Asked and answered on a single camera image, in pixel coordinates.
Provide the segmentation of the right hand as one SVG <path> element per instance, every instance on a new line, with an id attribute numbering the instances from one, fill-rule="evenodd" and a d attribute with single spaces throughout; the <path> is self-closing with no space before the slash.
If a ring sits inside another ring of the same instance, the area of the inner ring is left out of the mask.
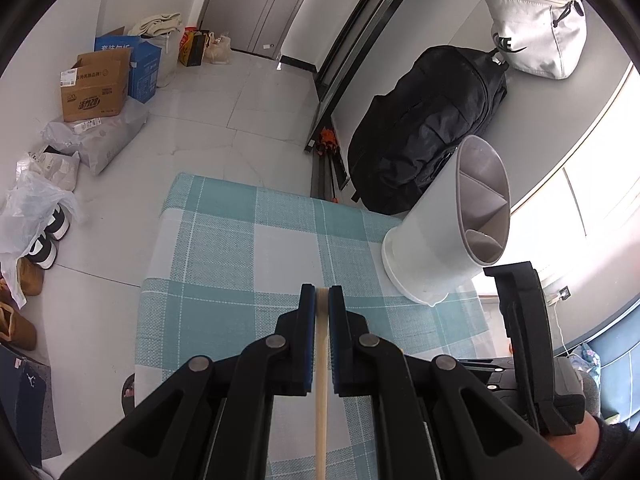
<path id="1" fill-rule="evenodd" d="M 600 426 L 591 414 L 576 426 L 574 434 L 546 437 L 548 445 L 576 470 L 584 468 L 596 454 L 600 442 Z"/>

